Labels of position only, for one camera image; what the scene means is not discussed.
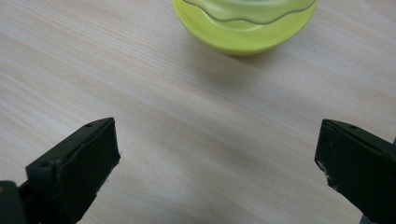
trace black plastic part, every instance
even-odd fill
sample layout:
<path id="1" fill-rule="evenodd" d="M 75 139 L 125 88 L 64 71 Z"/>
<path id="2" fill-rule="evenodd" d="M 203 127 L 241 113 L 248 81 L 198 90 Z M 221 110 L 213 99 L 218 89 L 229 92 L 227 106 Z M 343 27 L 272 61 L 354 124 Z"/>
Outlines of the black plastic part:
<path id="1" fill-rule="evenodd" d="M 0 223 L 28 223 L 17 186 L 11 181 L 0 181 Z"/>
<path id="2" fill-rule="evenodd" d="M 375 223 L 396 223 L 396 146 L 356 126 L 322 122 L 315 162 L 328 184 Z"/>
<path id="3" fill-rule="evenodd" d="M 109 118 L 84 125 L 28 165 L 25 188 L 37 193 L 49 212 L 40 221 L 81 220 L 119 161 L 115 121 Z"/>

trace bowl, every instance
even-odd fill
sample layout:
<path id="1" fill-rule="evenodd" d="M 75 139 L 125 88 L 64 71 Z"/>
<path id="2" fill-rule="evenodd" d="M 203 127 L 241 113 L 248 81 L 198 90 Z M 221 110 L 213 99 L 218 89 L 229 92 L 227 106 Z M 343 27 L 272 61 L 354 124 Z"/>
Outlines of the bowl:
<path id="1" fill-rule="evenodd" d="M 172 0 L 184 27 L 209 47 L 257 54 L 288 41 L 310 21 L 317 0 Z"/>

